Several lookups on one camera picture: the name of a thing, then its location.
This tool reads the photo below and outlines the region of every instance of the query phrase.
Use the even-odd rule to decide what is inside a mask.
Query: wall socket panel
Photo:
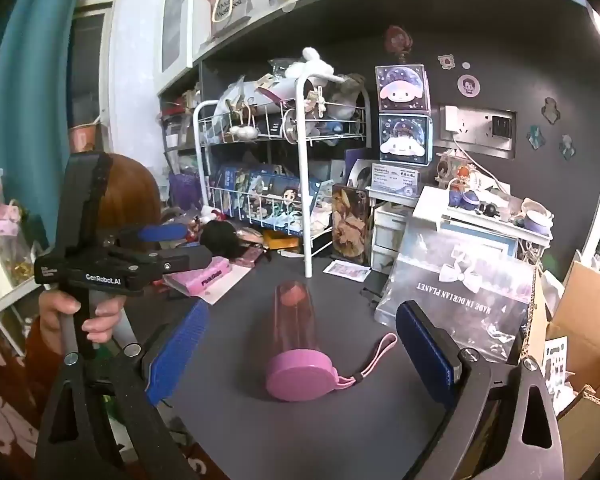
[[[491,155],[492,150],[501,152],[493,153],[496,156],[511,158],[515,148],[516,113],[506,110],[482,110],[476,108],[461,108],[456,106],[443,106],[441,110],[440,140],[453,142],[455,138],[466,150],[483,152]],[[510,138],[493,135],[493,117],[502,117],[510,121]]]

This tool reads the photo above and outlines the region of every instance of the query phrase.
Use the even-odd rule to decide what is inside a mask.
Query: wrist strap
[[[398,336],[392,332],[386,334],[378,345],[375,357],[371,360],[368,366],[357,374],[353,374],[353,377],[341,377],[338,376],[338,383],[336,384],[336,390],[344,390],[354,384],[362,382],[366,376],[368,376],[378,364],[380,358],[386,354],[391,348],[393,348],[398,341]]]

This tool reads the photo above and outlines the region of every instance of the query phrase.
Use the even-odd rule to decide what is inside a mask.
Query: curtain
[[[75,1],[17,0],[0,30],[5,199],[18,200],[33,224],[40,221],[50,243],[69,155],[67,60]]]

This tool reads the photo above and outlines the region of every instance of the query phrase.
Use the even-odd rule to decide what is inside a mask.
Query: power outlet
[[[514,147],[515,113],[506,110],[443,107],[441,140],[453,140],[512,152]]]

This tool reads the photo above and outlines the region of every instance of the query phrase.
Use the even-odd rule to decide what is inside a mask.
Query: metal screw
[[[536,370],[538,370],[538,363],[536,363],[532,358],[530,357],[525,357],[524,359],[522,359],[522,364],[525,366],[525,368],[531,372],[535,372]]]
[[[125,355],[127,357],[136,357],[141,350],[142,347],[138,343],[131,343],[125,346]]]
[[[76,352],[71,352],[64,356],[64,364],[67,366],[75,365],[78,362],[78,354]]]
[[[480,354],[478,351],[473,348],[465,348],[462,350],[462,357],[464,357],[467,361],[475,363],[479,358]]]

